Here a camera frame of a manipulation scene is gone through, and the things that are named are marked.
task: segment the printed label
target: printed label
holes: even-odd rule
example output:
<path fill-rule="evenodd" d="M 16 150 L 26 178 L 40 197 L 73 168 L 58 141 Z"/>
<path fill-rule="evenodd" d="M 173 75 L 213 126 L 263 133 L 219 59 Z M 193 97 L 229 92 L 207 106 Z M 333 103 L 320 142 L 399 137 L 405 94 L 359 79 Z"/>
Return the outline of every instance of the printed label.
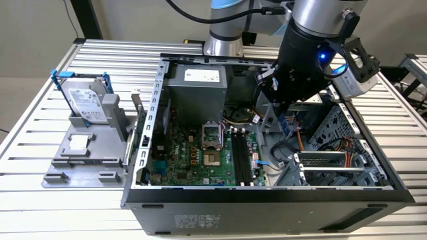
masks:
<path fill-rule="evenodd" d="M 253 117 L 253 119 L 252 119 L 252 122 L 253 122 L 255 124 L 257 124 L 259 121 L 260 121 L 260 118 L 261 118 L 261 117 L 256 114 L 255 117 Z"/>
<path fill-rule="evenodd" d="M 221 215 L 174 215 L 174 226 L 178 229 L 217 228 Z"/>
<path fill-rule="evenodd" d="M 219 70 L 203 70 L 203 69 L 186 69 L 184 81 L 189 82 L 220 82 L 220 71 Z"/>
<path fill-rule="evenodd" d="M 81 117 L 90 123 L 106 123 L 105 113 L 96 92 L 90 89 L 78 88 L 69 88 L 68 92 Z"/>

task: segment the black cable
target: black cable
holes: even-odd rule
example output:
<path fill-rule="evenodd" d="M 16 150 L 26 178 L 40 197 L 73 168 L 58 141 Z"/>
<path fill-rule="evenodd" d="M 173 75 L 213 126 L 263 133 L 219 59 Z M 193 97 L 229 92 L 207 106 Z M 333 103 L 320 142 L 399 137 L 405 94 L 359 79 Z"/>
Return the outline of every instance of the black cable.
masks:
<path fill-rule="evenodd" d="M 297 153 L 299 150 L 288 143 L 288 141 L 287 141 L 285 139 L 277 141 L 277 142 L 272 145 L 272 147 L 269 148 L 269 155 L 271 155 L 272 159 L 273 159 L 275 161 L 277 161 L 277 162 L 285 162 L 285 163 L 287 163 L 287 162 L 289 162 L 288 159 L 280 159 L 280 158 L 277 158 L 276 155 L 275 155 L 275 150 L 276 150 L 276 148 L 279 148 L 281 145 L 284 145 L 284 146 L 287 147 L 287 149 L 288 149 L 292 153 Z"/>
<path fill-rule="evenodd" d="M 335 138 L 332 139 L 331 141 L 328 141 L 325 144 L 323 144 L 319 148 L 317 148 L 317 151 L 321 151 L 325 147 L 328 147 L 332 143 L 340 141 L 340 140 L 344 140 L 344 141 L 348 141 L 345 138 L 343 137 L 339 137 L 339 138 Z"/>
<path fill-rule="evenodd" d="M 423 107 L 424 102 L 425 102 L 425 100 L 419 102 L 415 111 L 417 111 Z"/>
<path fill-rule="evenodd" d="M 219 23 L 224 23 L 224 22 L 228 22 L 231 20 L 235 20 L 237 18 L 241 18 L 249 14 L 269 14 L 269 15 L 279 15 L 279 14 L 285 14 L 285 11 L 283 9 L 283 7 L 263 7 L 263 8 L 259 8 L 259 9 L 251 9 L 251 10 L 247 10 L 247 11 L 243 11 L 243 12 L 239 12 L 237 14 L 235 15 L 231 15 L 231 16 L 227 16 L 227 17 L 223 17 L 223 18 L 217 18 L 217 19 L 204 19 L 204 18 L 198 18 L 198 17 L 194 17 L 192 15 L 189 15 L 186 12 L 184 12 L 178 6 L 176 6 L 176 4 L 172 2 L 172 0 L 165 0 L 165 2 L 168 3 L 168 5 L 174 9 L 174 11 L 182 15 L 185 18 L 188 18 L 189 20 L 200 23 L 200 24 L 219 24 Z"/>
<path fill-rule="evenodd" d="M 70 22 L 70 26 L 72 26 L 73 31 L 74 31 L 74 35 L 78 38 L 78 33 L 77 33 L 77 30 L 76 30 L 76 27 L 74 27 L 74 24 L 73 24 L 73 21 L 72 21 L 72 17 L 69 16 L 66 2 L 65 2 L 65 0 L 61 0 L 61 1 L 64 2 L 64 5 L 65 5 L 65 11 L 66 11 L 68 19 L 69 19 L 69 22 Z"/>
<path fill-rule="evenodd" d="M 269 167 L 269 168 L 271 168 L 272 170 L 275 170 L 275 171 L 280 171 L 280 169 L 277 169 L 277 168 L 272 167 L 269 164 L 263 164 L 263 166 Z"/>

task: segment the robotic arm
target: robotic arm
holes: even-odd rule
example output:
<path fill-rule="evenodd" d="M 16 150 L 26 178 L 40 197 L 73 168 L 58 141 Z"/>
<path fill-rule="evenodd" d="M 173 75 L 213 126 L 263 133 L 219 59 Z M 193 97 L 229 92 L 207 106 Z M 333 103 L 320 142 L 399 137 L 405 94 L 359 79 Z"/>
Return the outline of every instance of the robotic arm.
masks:
<path fill-rule="evenodd" d="M 165 1 L 177 10 L 172 1 Z M 269 35 L 284 32 L 276 62 L 256 75 L 279 118 L 292 103 L 308 99 L 332 81 L 344 98 L 364 94 L 376 84 L 379 61 L 352 36 L 365 3 L 367 0 L 212 0 L 212 19 L 180 13 L 211 24 L 205 55 L 241 57 L 243 31 Z M 345 64 L 332 71 L 329 64 L 336 54 Z"/>

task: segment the gray floor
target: gray floor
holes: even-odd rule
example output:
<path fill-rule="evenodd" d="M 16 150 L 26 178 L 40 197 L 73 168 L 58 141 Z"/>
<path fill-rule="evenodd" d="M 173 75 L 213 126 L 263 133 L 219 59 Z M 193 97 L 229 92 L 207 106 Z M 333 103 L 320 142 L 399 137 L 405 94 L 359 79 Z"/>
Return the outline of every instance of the gray floor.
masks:
<path fill-rule="evenodd" d="M 0 77 L 0 129 L 12 129 L 46 79 Z M 0 143 L 6 135 L 0 131 Z"/>

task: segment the cable connector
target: cable connector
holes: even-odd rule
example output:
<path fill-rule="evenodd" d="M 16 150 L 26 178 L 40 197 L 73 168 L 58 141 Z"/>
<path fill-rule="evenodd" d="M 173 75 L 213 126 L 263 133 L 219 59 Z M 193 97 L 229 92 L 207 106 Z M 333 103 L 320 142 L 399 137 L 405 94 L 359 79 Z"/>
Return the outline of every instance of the cable connector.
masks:
<path fill-rule="evenodd" d="M 261 9 L 261 15 L 284 15 L 287 13 L 281 6 L 264 6 Z"/>

